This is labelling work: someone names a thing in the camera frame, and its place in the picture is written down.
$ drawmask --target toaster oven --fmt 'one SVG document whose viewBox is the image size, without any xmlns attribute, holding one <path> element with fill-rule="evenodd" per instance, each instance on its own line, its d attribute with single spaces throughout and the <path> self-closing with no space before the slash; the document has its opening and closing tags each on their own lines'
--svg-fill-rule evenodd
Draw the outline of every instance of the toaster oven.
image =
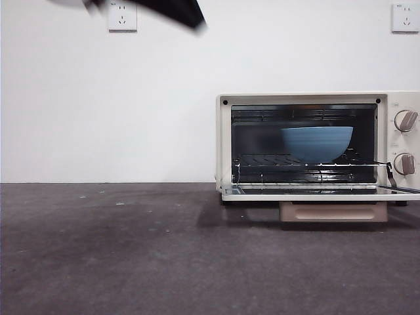
<svg viewBox="0 0 420 315">
<path fill-rule="evenodd" d="M 387 220 L 387 202 L 420 200 L 420 92 L 224 94 L 217 97 L 221 200 L 278 201 L 283 221 Z M 352 127 L 324 163 L 287 149 L 282 129 Z"/>
</svg>

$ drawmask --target oven knob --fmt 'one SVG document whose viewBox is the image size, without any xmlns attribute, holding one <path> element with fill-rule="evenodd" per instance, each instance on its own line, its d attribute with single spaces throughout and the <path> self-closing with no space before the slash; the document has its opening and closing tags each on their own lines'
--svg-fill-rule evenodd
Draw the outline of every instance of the oven knob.
<svg viewBox="0 0 420 315">
<path fill-rule="evenodd" d="M 418 113 L 412 112 L 411 110 L 402 110 L 395 116 L 395 127 L 399 131 L 406 133 L 413 128 L 418 116 Z"/>
<path fill-rule="evenodd" d="M 401 175 L 414 174 L 414 157 L 409 153 L 403 153 L 397 156 L 394 160 L 394 169 Z"/>
</svg>

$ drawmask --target black cloth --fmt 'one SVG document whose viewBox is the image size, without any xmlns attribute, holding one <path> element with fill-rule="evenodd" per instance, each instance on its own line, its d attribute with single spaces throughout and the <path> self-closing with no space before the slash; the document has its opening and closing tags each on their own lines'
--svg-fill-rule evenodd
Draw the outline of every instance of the black cloth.
<svg viewBox="0 0 420 315">
<path fill-rule="evenodd" d="M 202 23 L 205 23 L 203 13 L 197 0 L 129 0 L 130 2 L 144 5 L 164 16 L 172 18 L 188 26 L 196 29 Z M 98 7 L 106 3 L 105 0 L 83 0 L 86 7 L 96 5 Z"/>
</svg>

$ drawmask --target wall outlet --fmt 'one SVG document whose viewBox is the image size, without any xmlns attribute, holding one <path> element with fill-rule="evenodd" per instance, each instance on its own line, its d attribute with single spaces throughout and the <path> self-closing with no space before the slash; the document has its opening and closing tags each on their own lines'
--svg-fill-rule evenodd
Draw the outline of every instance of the wall outlet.
<svg viewBox="0 0 420 315">
<path fill-rule="evenodd" d="M 392 31 L 418 33 L 420 31 L 420 3 L 392 5 Z"/>
<path fill-rule="evenodd" d="M 137 32 L 137 6 L 131 2 L 109 0 L 108 28 L 110 32 Z"/>
</svg>

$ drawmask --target oven foot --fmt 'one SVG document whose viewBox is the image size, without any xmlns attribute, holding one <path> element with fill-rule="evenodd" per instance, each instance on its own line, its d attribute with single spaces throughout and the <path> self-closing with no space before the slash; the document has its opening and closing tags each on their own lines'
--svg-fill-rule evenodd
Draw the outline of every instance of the oven foot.
<svg viewBox="0 0 420 315">
<path fill-rule="evenodd" d="M 396 205 L 397 207 L 407 207 L 408 202 L 407 202 L 407 201 L 396 201 L 396 202 L 395 202 L 395 205 Z"/>
<path fill-rule="evenodd" d="M 223 207 L 227 207 L 232 204 L 232 201 L 223 201 L 222 198 L 220 198 L 220 205 Z"/>
</svg>

